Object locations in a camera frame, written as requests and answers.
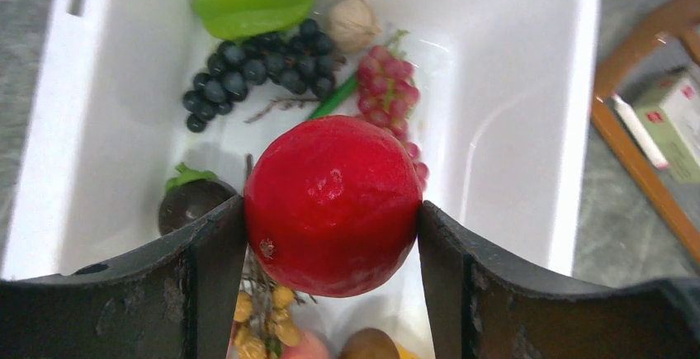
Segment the white green box lower shelf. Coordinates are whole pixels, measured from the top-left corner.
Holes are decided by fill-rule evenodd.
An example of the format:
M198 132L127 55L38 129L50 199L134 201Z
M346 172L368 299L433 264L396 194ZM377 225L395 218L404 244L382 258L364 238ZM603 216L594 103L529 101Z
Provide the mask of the white green box lower shelf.
M680 183L699 182L699 83L688 68L658 78L632 107Z

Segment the black grape bunch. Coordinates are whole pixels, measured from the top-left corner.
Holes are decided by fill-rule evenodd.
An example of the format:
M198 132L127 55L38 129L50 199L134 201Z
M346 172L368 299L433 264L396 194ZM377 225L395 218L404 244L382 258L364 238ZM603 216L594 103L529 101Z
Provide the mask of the black grape bunch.
M313 18L290 32L269 31L243 40L223 40L206 58L182 94L185 125L201 133L217 116L226 116L266 83L291 95L324 101L336 89L344 57Z

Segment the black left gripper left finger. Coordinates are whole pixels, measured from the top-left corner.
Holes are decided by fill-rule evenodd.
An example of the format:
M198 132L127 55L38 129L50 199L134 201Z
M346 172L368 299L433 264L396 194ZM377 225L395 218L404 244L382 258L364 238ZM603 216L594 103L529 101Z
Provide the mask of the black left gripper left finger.
M244 203L74 274L1 284L4 358L224 358L247 249Z

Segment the peach fruit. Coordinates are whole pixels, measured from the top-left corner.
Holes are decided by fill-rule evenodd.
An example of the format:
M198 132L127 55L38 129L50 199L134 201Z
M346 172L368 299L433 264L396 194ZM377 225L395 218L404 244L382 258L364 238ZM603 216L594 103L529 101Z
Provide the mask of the peach fruit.
M324 344L314 333L302 330L300 342L293 347L286 347L281 359L330 359L331 355Z

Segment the red apple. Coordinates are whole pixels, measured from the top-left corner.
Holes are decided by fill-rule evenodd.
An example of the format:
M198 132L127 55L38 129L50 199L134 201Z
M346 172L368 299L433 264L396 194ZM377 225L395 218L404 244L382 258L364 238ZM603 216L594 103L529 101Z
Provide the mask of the red apple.
M360 295L404 263L422 201L395 137L351 116L320 117L279 136L253 167L244 186L248 242L284 286Z

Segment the green chili pepper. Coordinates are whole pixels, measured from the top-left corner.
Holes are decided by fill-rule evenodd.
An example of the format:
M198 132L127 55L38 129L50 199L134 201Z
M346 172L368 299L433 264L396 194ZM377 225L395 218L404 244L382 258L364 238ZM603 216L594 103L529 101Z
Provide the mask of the green chili pepper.
M313 110L306 120L331 115L341 106L358 88L358 81L355 74L349 76L330 96L323 100L315 110Z

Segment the white pen on shelf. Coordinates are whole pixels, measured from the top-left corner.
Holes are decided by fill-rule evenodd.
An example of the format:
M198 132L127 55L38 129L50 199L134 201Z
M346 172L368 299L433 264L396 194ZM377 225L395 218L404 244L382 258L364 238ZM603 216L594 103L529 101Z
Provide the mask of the white pen on shelf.
M626 126L627 130L636 141L641 152L646 156L648 161L659 170L665 170L669 167L669 162L661 153L659 147L651 138L641 120L638 118L634 109L630 104L625 102L617 93L612 94L613 107Z

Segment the white plastic bin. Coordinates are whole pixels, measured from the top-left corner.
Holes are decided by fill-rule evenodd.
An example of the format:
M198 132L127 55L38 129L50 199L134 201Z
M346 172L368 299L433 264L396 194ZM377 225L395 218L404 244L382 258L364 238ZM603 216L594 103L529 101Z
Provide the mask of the white plastic bin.
M323 19L339 0L315 0ZM598 0L366 0L398 29L421 100L425 198L515 255L570 274ZM217 42L192 0L54 0L3 281L60 274L161 238L184 162L237 190L314 109L267 83L200 135L182 94Z

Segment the green lime slice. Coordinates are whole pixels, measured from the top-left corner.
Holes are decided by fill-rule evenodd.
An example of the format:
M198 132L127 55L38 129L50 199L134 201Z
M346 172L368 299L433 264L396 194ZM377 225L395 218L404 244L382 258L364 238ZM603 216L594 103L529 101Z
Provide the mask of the green lime slice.
M310 14L315 0L193 0L206 31L221 40L237 40L287 31Z

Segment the red grape bunch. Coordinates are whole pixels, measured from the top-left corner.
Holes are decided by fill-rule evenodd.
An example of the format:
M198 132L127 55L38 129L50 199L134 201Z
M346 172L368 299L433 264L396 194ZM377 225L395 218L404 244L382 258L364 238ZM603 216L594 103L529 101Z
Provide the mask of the red grape bunch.
M357 80L358 117L397 139L413 163L420 186L425 188L429 168L410 133L409 119L421 100L414 81L414 65L403 48L407 30L397 30L385 43L373 45L360 58Z

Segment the dark mangosteen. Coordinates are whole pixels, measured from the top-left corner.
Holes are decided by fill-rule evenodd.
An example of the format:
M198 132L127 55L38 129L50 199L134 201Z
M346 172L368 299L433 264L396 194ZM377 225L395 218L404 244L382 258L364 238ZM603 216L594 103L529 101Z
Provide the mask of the dark mangosteen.
M198 170L180 162L177 174L166 181L158 207L158 231L167 235L238 195L227 182L210 170Z

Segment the brown kiwi fruit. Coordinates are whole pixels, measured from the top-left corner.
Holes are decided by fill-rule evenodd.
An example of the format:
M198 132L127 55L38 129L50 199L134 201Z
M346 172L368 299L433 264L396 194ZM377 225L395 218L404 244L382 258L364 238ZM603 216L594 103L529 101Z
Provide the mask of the brown kiwi fruit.
M399 359L400 354L389 335L377 328L363 328L344 343L338 359Z

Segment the orange wooden shelf rack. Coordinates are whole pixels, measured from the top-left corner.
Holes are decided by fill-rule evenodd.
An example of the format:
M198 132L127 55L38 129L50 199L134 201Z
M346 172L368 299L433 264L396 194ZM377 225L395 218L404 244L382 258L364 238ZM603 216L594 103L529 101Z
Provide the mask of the orange wooden shelf rack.
M699 259L699 0L650 12L598 65L591 121Z

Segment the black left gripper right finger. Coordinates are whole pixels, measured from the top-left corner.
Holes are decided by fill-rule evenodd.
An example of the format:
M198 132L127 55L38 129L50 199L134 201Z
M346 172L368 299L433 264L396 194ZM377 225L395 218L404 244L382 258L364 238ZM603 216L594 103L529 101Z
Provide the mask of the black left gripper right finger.
M431 202L418 247L438 358L696 358L699 280L623 288L529 262L460 225Z

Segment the garlic bulb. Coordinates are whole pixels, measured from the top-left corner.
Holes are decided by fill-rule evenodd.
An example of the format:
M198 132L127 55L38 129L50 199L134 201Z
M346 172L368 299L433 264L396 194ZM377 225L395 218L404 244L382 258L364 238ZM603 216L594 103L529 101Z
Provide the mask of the garlic bulb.
M329 37L347 54L364 50L382 33L373 7L365 0L341 0L328 13Z

